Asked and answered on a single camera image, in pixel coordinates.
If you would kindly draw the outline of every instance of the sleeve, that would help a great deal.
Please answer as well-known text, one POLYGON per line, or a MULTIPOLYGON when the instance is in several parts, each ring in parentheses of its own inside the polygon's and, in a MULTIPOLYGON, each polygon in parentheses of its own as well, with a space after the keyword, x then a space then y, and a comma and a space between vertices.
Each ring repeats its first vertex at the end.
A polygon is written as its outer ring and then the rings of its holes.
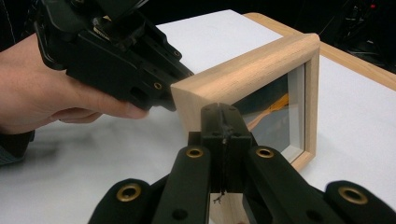
POLYGON ((35 131, 19 134, 0 134, 0 165, 22 161, 35 131))

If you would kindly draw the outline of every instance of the wooden picture frame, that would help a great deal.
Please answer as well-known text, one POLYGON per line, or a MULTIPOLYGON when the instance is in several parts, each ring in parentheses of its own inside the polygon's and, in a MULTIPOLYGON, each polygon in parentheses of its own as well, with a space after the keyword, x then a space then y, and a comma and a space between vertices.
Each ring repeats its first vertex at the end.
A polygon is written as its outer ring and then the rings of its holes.
MULTIPOLYGON (((186 133, 201 131, 201 108, 205 105, 233 105, 281 77, 288 76, 287 80, 290 80, 291 77, 302 76, 303 79, 298 82, 303 81, 303 84, 295 87, 303 99, 297 105, 303 110, 303 122, 300 120, 298 125, 301 132, 299 137, 303 138, 301 153, 291 153, 295 154, 294 158, 284 156, 295 169, 303 168, 315 157, 316 152, 319 43, 315 34, 285 36, 173 84, 172 94, 186 133)), ((268 104, 268 108, 259 116, 289 105, 290 98, 285 103, 280 97, 268 104)))

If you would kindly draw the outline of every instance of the glass pane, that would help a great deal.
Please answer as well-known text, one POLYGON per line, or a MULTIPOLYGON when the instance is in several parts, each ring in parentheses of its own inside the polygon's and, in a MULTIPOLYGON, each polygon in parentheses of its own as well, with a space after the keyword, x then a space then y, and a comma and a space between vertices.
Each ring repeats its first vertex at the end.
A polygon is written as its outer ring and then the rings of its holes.
POLYGON ((261 146, 288 160, 304 150, 304 66, 301 65, 233 104, 261 146))

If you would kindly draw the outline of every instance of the white table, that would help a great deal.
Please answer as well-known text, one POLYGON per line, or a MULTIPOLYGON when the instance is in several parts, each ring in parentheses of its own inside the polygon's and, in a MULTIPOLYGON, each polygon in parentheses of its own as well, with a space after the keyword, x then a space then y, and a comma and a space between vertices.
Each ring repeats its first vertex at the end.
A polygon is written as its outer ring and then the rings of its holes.
MULTIPOLYGON (((280 35, 230 10, 160 25, 194 73, 280 35)), ((396 92, 320 58, 317 156, 301 171, 311 185, 346 179, 396 208, 396 92)), ((103 116, 36 132, 23 163, 0 168, 0 223, 86 223, 107 190, 126 178, 153 183, 186 146, 177 113, 142 120, 103 116)))

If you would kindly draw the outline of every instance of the hand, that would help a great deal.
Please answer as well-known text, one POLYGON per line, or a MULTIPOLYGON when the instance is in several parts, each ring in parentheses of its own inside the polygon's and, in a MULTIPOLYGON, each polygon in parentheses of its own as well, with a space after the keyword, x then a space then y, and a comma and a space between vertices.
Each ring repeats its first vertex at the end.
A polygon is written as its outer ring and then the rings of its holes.
POLYGON ((0 52, 0 133, 26 133, 55 120, 87 123, 102 114, 141 119, 147 113, 48 68, 35 35, 0 52))

